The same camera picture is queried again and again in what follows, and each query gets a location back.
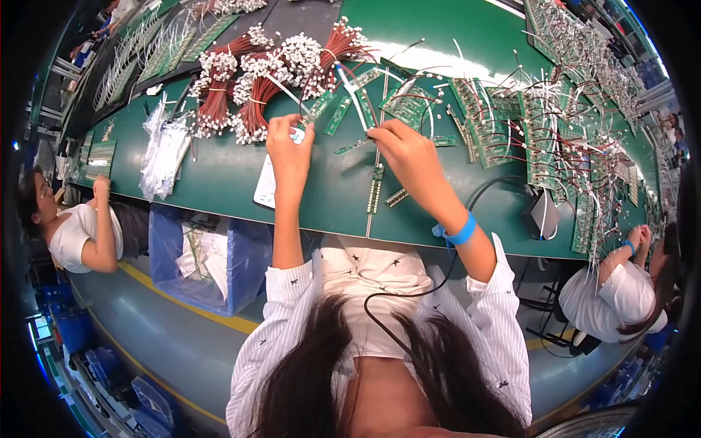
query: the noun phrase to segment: long black hair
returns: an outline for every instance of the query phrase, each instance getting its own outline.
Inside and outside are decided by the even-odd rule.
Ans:
[[[32,215],[39,211],[39,206],[36,204],[36,182],[34,181],[36,174],[43,177],[41,167],[34,166],[26,171],[17,188],[17,213],[27,239],[41,235],[41,227],[32,221]]]
[[[637,334],[632,339],[627,339],[622,343],[633,342],[640,336],[643,336],[650,327],[660,317],[662,311],[667,307],[669,302],[675,297],[674,285],[679,279],[681,264],[679,261],[679,234],[677,233],[676,222],[672,222],[665,228],[665,241],[662,246],[662,252],[668,256],[665,264],[662,265],[660,273],[655,283],[655,305],[653,311],[645,320],[618,327],[618,333],[624,335]]]
[[[339,421],[341,407],[332,388],[334,368],[352,341],[344,303],[344,298],[333,296],[315,304],[300,342],[268,377],[248,426],[248,438],[348,435],[348,425]],[[408,317],[394,317],[404,327],[411,350],[430,371],[430,376],[419,376],[419,380],[441,427],[525,438],[526,426],[488,389],[477,355],[462,330],[437,314],[428,320],[433,335],[424,337]]]

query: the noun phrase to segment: blue antistatic wrist strap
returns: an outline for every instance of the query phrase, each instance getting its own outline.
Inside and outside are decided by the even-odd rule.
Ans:
[[[635,247],[633,247],[633,244],[630,242],[630,240],[623,240],[620,243],[621,248],[623,248],[625,245],[628,245],[630,247],[630,250],[632,251],[633,255],[635,255]]]
[[[475,221],[475,217],[472,215],[472,212],[469,212],[469,215],[470,216],[468,217],[467,223],[456,235],[447,235],[445,233],[445,227],[443,227],[441,224],[434,226],[431,229],[431,232],[437,238],[445,238],[445,240],[452,243],[454,246],[462,245],[463,243],[467,242],[470,237],[472,237],[472,233],[475,232],[475,227],[477,226],[477,221]]]

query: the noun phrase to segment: gray floor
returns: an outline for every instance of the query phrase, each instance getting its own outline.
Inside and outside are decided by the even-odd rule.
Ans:
[[[446,266],[446,250],[422,249],[425,261]],[[525,259],[510,257],[510,264],[518,282]],[[131,261],[140,271],[148,273],[148,259]],[[519,295],[538,298],[542,286],[550,284],[557,269],[545,272],[531,263]],[[456,269],[449,284],[464,303],[470,299],[461,282],[462,266]],[[118,270],[111,275],[89,273],[71,275],[75,288],[90,307],[95,317],[111,336],[129,354],[152,374],[169,385],[175,392],[202,409],[223,418],[229,399],[229,384],[236,355],[246,339],[244,333],[197,315],[173,303]],[[258,299],[241,314],[245,319],[260,322],[265,296]],[[521,307],[517,319],[522,327],[539,328],[542,313]],[[548,325],[559,333],[562,324],[554,318]],[[535,336],[526,333],[526,340]],[[602,344],[592,354],[568,357],[563,349],[550,345],[547,350],[530,343],[531,398],[533,420],[590,389],[605,376],[631,348],[628,345]],[[212,428],[226,436],[220,423],[184,405],[184,410],[196,423]]]

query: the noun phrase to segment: green workbench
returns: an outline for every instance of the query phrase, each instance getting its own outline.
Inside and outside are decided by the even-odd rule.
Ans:
[[[540,76],[541,68],[547,71],[552,66],[550,61],[528,45],[526,35],[521,32],[521,29],[525,29],[522,19],[483,0],[445,1],[442,6],[434,3],[430,11],[426,10],[425,2],[416,0],[345,0],[341,14],[350,18],[351,25],[363,28],[363,34],[369,39],[370,45],[373,41],[379,41],[405,46],[423,36],[426,42],[421,48],[438,54],[456,56],[452,41],[456,38],[461,43],[465,59],[485,66],[490,76],[508,75],[513,71],[516,65],[514,49],[518,50],[519,60],[524,70],[529,73]],[[430,60],[426,62],[427,67],[434,65]],[[362,66],[357,72],[365,68],[366,66]],[[164,87],[168,93],[168,100],[175,101],[187,83],[188,80],[183,80]],[[436,83],[440,82],[435,78],[422,78],[416,84],[427,90],[428,86]],[[394,85],[396,82],[390,79],[389,88]],[[435,118],[435,134],[456,135],[460,138],[453,121],[445,114],[445,104],[450,103],[453,108],[458,106],[449,89],[444,90],[444,103],[435,109],[435,114],[442,114],[440,120]],[[367,91],[379,117],[377,107],[383,92],[383,79],[370,83]],[[347,95],[343,89],[339,90],[339,94],[341,97]],[[109,139],[117,141],[110,174],[114,193],[142,198],[138,184],[142,156],[149,140],[142,129],[142,123],[146,119],[143,102],[147,102],[149,108],[153,109],[160,98],[138,97],[93,128],[93,143],[97,143],[103,138],[108,125],[114,124],[109,133]],[[391,209],[383,204],[386,198],[401,189],[389,168],[384,174],[378,212],[372,215],[369,223],[365,209],[376,147],[370,143],[342,156],[333,155],[333,151],[364,137],[354,108],[348,111],[335,136],[330,137],[323,133],[338,101],[336,99],[316,123],[317,135],[301,205],[300,226],[316,231],[377,240],[444,246],[444,240],[431,235],[430,229],[435,225],[435,220],[411,198],[403,200]],[[193,106],[193,100],[187,99],[186,107]],[[267,106],[265,115],[269,118],[293,112],[297,112],[296,104],[283,93],[279,93]],[[613,128],[629,127],[618,113],[615,113]],[[428,134],[428,129],[426,122],[425,135]],[[181,179],[175,183],[173,194],[165,200],[156,198],[155,201],[191,210],[272,223],[273,211],[252,201],[266,155],[265,145],[239,145],[235,140],[233,133],[228,131],[211,139],[194,139],[197,161],[193,162],[188,153],[182,165]],[[628,154],[641,168],[646,181],[654,184],[654,153],[644,134],[639,132],[635,137],[628,132],[623,143]],[[467,149],[464,145],[439,148],[438,154],[447,179],[466,203],[493,178],[505,174],[525,176],[526,173],[525,163],[520,162],[488,170],[483,169],[479,162],[468,164]],[[84,178],[80,178],[78,183],[90,185]],[[631,225],[645,222],[644,193],[640,193],[639,199],[638,208],[629,201],[625,201],[623,205],[623,214],[619,216],[619,222],[624,232],[627,232]],[[585,255],[570,250],[574,218],[573,211],[567,204],[559,206],[562,218],[557,236],[552,240],[537,241],[529,237],[519,217],[526,202],[526,197],[513,185],[508,182],[498,183],[482,196],[474,214],[485,231],[499,234],[505,251],[509,254],[585,258]]]

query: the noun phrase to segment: white shirt with star print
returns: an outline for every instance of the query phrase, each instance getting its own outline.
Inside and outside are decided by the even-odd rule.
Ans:
[[[449,288],[443,286],[421,297],[413,317],[421,322],[435,313],[441,313],[457,324],[472,342],[483,380],[528,426],[532,419],[531,389],[526,344],[516,321],[519,299],[514,294],[514,273],[506,260],[501,241],[494,233],[492,238],[498,263],[488,283],[467,277],[472,303],[464,308]],[[255,400],[263,390],[266,378],[299,342],[313,304],[326,289],[323,285],[323,263],[321,251],[316,250],[312,259],[302,266],[271,269],[266,274],[268,302],[263,309],[265,320],[241,347],[231,377],[226,424],[232,437],[246,435],[251,415],[256,410]],[[426,274],[434,284],[444,279],[438,266],[429,266]],[[416,378],[409,358],[404,360]],[[346,386],[354,373],[353,355],[349,351],[334,370],[332,387],[336,400],[345,398]]]

